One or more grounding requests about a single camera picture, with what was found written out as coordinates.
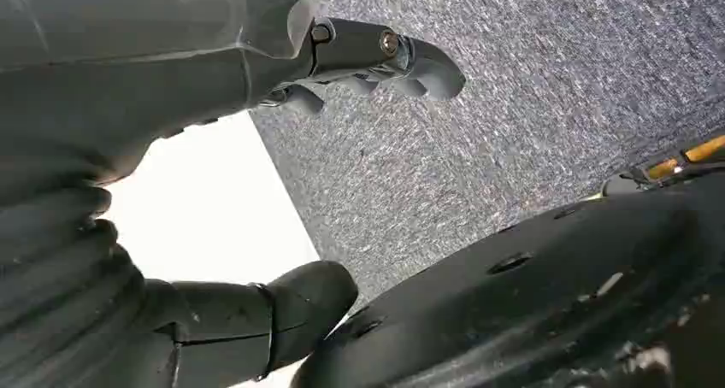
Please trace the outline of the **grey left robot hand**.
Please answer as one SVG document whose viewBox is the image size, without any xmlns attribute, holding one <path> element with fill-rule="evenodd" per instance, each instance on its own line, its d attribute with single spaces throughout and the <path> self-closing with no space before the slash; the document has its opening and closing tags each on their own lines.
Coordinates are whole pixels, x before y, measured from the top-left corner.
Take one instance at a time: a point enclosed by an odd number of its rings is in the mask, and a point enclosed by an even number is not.
<svg viewBox="0 0 725 388">
<path fill-rule="evenodd" d="M 268 284 L 147 279 L 103 214 L 151 145 L 312 84 L 451 99 L 436 46 L 309 0 L 1 0 L 1 384 L 230 387 L 313 352 L 358 295 L 337 262 Z"/>
</svg>

